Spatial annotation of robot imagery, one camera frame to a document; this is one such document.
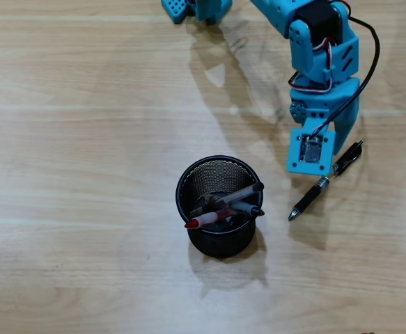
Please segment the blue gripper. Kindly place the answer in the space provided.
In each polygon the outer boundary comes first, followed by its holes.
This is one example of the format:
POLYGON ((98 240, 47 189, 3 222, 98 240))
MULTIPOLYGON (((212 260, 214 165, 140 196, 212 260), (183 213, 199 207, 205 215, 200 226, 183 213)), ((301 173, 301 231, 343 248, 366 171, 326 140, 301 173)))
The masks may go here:
MULTIPOLYGON (((300 90, 291 89, 290 98, 291 104, 290 114, 295 122, 305 122, 307 117, 312 113, 323 113, 324 118, 329 113, 336 111, 346 103, 351 96, 357 91, 360 85, 358 78, 352 77, 346 81, 336 83, 331 90, 326 93, 302 92, 300 90)), ((337 155, 346 139, 354 127, 359 113, 359 97, 342 111, 334 120, 334 131, 331 129, 328 132, 334 132, 334 149, 333 155, 337 155)))

